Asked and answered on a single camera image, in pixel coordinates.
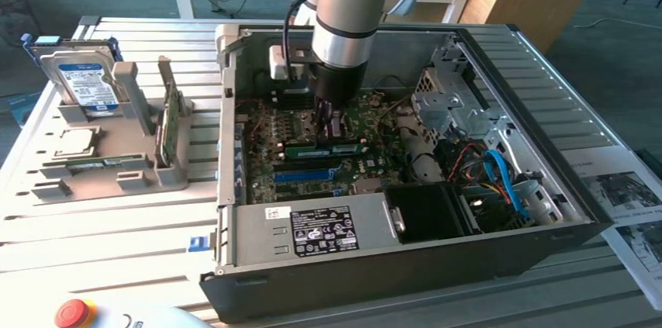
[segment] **paper document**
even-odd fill
[[[662,310],[662,181],[625,147],[564,151],[615,225],[603,233]]]

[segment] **red emergency stop button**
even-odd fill
[[[95,312],[90,306],[79,299],[65,302],[55,315],[55,325],[59,328],[78,328],[90,322]]]

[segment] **motherboard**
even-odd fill
[[[406,152],[392,127],[394,100],[361,94],[342,117],[344,141],[316,143],[312,95],[238,101],[246,145],[246,204],[360,195],[409,181]]]

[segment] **green circuit board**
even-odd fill
[[[281,154],[285,143],[314,141],[313,110],[284,110],[266,102],[251,102],[250,107],[239,108],[238,122],[246,122],[247,130],[246,204],[353,195],[356,182],[366,178],[381,178],[384,185],[402,183],[405,151],[400,138],[384,136],[381,139],[377,128],[380,117],[392,104],[381,94],[365,93],[357,97],[346,108],[345,123],[348,138],[364,141],[362,150],[352,156],[306,159],[333,166],[333,177],[293,182],[274,180],[274,166],[286,162]]]

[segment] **slotted metal table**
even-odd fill
[[[210,233],[218,219],[222,79],[214,30],[225,22],[231,21],[103,18],[97,26],[79,26],[75,37],[118,38],[125,59],[138,63],[147,98],[163,97],[157,61],[159,55],[171,58],[178,86],[195,103],[190,186],[129,199],[17,204],[13,179],[27,169],[25,163],[58,115],[59,95],[49,85],[0,170],[5,291],[43,285],[90,299],[141,300],[177,306],[225,326],[197,281],[187,279],[191,255],[186,253],[190,237]],[[470,31],[557,146],[566,150],[619,144],[619,137],[605,130],[521,33],[506,26],[473,26]],[[597,238],[549,257],[518,277],[242,326],[296,323],[325,327],[617,327],[662,326],[662,315],[651,307],[607,242]]]

